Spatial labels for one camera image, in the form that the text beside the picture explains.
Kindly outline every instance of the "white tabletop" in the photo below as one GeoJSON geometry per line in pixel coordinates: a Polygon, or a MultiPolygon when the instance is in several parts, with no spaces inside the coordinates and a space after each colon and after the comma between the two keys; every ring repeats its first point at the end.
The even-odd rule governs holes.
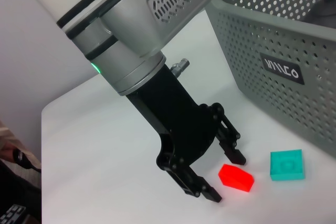
{"type": "Polygon", "coordinates": [[[194,198],[155,163],[158,134],[125,97],[96,76],[42,113],[43,222],[73,223],[336,223],[336,160],[254,106],[238,90],[205,12],[164,49],[167,65],[187,58],[179,78],[198,103],[221,103],[241,133],[251,192],[225,187],[229,164],[214,141],[192,168],[223,197],[194,198]],[[270,152],[302,149],[306,179],[273,182],[270,152]]]}

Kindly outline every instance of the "basket label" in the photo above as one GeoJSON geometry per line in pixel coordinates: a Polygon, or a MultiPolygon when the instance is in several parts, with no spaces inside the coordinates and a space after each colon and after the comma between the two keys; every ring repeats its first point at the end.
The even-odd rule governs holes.
{"type": "Polygon", "coordinates": [[[267,71],[294,81],[298,84],[304,85],[304,80],[299,65],[285,60],[280,60],[263,53],[260,53],[260,56],[267,71]]]}

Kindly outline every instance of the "cyan cube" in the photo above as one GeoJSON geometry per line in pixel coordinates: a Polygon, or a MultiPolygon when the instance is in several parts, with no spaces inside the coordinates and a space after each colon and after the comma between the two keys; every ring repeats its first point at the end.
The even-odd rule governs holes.
{"type": "Polygon", "coordinates": [[[305,179],[302,150],[271,152],[272,180],[305,179]]]}

